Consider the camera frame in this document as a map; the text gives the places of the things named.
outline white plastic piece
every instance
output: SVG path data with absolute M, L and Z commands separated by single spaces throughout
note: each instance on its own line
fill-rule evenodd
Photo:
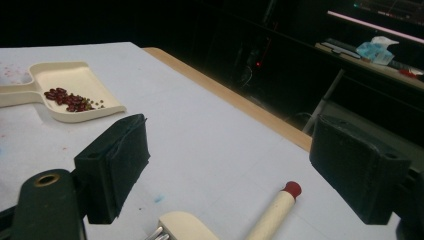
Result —
M 172 240 L 218 240 L 199 219 L 187 212 L 170 212 L 159 218 L 159 227 Z
M 50 115 L 61 122 L 82 122 L 124 112 L 126 108 L 106 89 L 84 62 L 39 63 L 29 68 L 32 81 L 26 84 L 0 86 L 0 107 L 25 103 L 44 103 Z M 46 99 L 44 92 L 63 88 L 68 93 L 102 101 L 104 108 L 84 112 L 68 112 L 67 105 L 59 106 Z

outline dark background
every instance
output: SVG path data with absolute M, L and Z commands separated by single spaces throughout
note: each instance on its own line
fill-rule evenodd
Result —
M 15 0 L 2 3 L 0 47 L 129 41 L 161 48 L 302 128 L 340 69 L 314 44 L 332 37 L 358 46 L 376 34 L 327 16 L 328 9 L 343 1 L 349 2 L 278 0 L 268 12 L 271 1 L 266 0 Z M 399 61 L 424 63 L 422 46 L 404 44 L 402 53 L 393 50 Z M 363 86 L 370 76 L 359 76 L 359 81 L 355 77 L 341 86 L 348 94 L 335 94 L 337 100 L 424 146 L 422 92 L 398 94 L 399 86 L 382 83 L 379 91 L 396 93 L 378 97 L 372 87 Z M 371 91 L 368 97 L 351 91 L 361 88 Z M 394 117 L 393 111 L 401 114 Z

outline cylindrical stick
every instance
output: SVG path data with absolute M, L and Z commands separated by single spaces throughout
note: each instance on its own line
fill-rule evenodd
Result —
M 301 192 L 302 189 L 299 184 L 296 182 L 288 182 L 286 187 L 278 193 L 271 205 L 262 214 L 246 240 L 272 239 L 287 213 L 296 202 L 296 197 L 299 196 Z

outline beige dustpan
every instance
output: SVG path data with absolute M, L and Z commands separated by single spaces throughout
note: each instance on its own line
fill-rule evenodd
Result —
M 84 62 L 39 63 L 29 68 L 32 81 L 20 85 L 0 86 L 0 107 L 25 103 L 44 103 L 50 115 L 61 122 L 82 122 L 124 112 L 126 108 L 116 100 Z M 67 105 L 48 100 L 44 92 L 63 88 L 68 93 L 90 98 L 94 110 L 69 112 Z

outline red tip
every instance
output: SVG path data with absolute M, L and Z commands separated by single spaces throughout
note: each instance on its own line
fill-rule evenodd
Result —
M 282 191 L 290 193 L 293 198 L 296 199 L 296 197 L 302 193 L 302 188 L 297 182 L 290 181 Z

